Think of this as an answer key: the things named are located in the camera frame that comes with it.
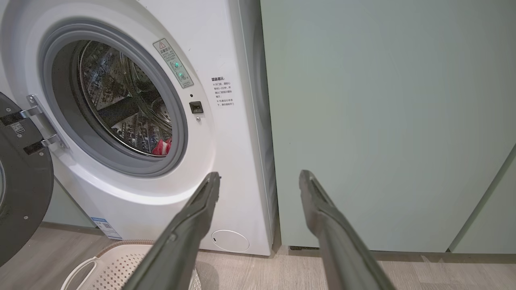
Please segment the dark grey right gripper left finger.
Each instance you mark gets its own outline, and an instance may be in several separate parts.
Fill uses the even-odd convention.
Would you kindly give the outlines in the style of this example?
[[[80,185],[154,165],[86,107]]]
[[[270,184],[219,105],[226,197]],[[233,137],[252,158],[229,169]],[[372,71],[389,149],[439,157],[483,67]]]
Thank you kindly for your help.
[[[188,290],[200,242],[211,227],[220,184],[218,172],[205,176],[131,274],[124,290]]]

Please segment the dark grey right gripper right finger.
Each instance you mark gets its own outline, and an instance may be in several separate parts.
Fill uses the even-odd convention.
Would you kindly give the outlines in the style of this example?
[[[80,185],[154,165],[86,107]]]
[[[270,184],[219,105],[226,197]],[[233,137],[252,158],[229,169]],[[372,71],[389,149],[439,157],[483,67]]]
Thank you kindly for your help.
[[[319,242],[328,288],[394,290],[387,274],[311,171],[300,171],[299,189],[306,225]]]

